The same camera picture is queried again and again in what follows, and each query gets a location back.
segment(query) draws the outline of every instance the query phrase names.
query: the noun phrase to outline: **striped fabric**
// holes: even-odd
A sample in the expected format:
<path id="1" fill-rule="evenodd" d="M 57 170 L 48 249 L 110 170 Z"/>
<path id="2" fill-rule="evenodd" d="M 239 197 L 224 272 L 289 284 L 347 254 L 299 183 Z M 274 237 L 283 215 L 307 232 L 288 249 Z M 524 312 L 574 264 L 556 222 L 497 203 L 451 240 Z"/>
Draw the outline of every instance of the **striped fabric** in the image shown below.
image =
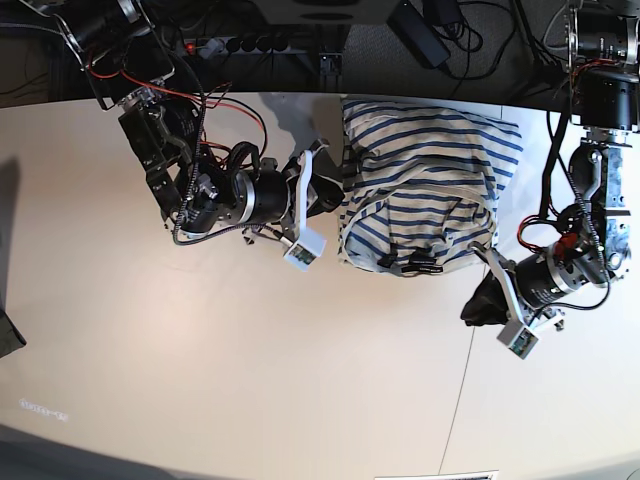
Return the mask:
<path id="1" fill-rule="evenodd" d="M 471 242 L 495 244 L 500 194 L 522 154 L 518 125 L 398 103 L 345 100 L 343 111 L 346 262 L 411 276 L 418 252 L 427 273 L 447 273 L 475 262 Z"/>

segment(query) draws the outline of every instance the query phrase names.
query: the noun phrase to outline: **white label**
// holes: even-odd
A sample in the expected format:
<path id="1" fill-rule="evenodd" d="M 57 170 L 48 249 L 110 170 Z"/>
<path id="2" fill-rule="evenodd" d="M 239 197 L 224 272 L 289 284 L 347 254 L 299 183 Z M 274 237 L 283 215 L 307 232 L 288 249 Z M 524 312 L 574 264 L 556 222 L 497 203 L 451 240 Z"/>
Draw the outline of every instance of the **white label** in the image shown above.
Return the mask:
<path id="1" fill-rule="evenodd" d="M 20 406 L 25 410 L 40 414 L 43 417 L 53 417 L 57 420 L 60 420 L 61 422 L 69 421 L 69 415 L 67 415 L 66 413 L 49 410 L 47 407 L 42 407 L 40 405 L 36 405 L 35 403 L 28 402 L 24 398 L 20 400 Z"/>

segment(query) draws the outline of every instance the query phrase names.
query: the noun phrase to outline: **table surface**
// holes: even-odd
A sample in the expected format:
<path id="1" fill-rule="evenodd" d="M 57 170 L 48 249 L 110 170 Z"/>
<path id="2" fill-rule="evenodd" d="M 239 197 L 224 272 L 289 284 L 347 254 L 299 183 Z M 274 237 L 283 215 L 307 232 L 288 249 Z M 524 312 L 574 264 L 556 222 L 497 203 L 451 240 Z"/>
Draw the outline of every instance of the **table surface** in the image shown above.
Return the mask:
<path id="1" fill-rule="evenodd" d="M 340 158 L 338 96 L 236 98 L 264 115 L 267 153 L 281 165 L 318 136 Z M 405 101 L 521 125 L 525 158 L 499 217 L 501 250 L 523 258 L 514 232 L 537 210 L 544 112 Z M 482 266 L 406 280 L 341 265 L 334 215 L 311 221 L 329 244 L 307 274 L 278 246 L 246 247 L 239 234 L 174 247 L 118 113 L 93 101 L 0 111 L 0 176 L 18 180 L 15 199 L 0 193 L 0 219 L 11 220 L 0 224 L 6 309 L 29 341 L 0 361 L 0 425 L 172 471 L 260 480 L 542 478 L 640 457 L 635 276 L 522 362 L 497 328 L 459 320 Z M 207 133 L 261 140 L 251 120 L 222 109 Z M 565 158 L 580 133 L 569 129 Z M 640 179 L 627 167 L 627 182 Z M 554 182 L 564 206 L 570 191 Z"/>

